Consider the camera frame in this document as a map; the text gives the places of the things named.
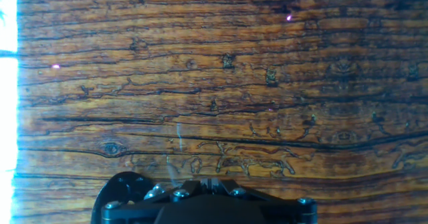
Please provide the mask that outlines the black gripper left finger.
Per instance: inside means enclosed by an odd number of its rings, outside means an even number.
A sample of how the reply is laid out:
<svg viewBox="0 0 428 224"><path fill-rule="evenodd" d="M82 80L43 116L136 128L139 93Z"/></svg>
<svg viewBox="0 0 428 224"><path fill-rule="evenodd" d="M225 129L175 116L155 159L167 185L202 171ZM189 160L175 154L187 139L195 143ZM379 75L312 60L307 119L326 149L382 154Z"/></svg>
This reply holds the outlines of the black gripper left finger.
<svg viewBox="0 0 428 224"><path fill-rule="evenodd" d="M163 190L150 179L110 179L101 189L101 223L208 223L209 179Z"/></svg>

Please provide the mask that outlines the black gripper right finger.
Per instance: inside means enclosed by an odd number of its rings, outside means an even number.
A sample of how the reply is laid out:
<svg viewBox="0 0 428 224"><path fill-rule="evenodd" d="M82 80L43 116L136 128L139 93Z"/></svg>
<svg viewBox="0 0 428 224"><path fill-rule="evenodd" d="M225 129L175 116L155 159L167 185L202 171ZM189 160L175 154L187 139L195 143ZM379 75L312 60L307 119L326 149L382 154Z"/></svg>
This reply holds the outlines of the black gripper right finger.
<svg viewBox="0 0 428 224"><path fill-rule="evenodd" d="M317 202L310 197L281 199L237 184L231 179L210 179L209 193L222 196L211 201L221 223L317 224Z"/></svg>

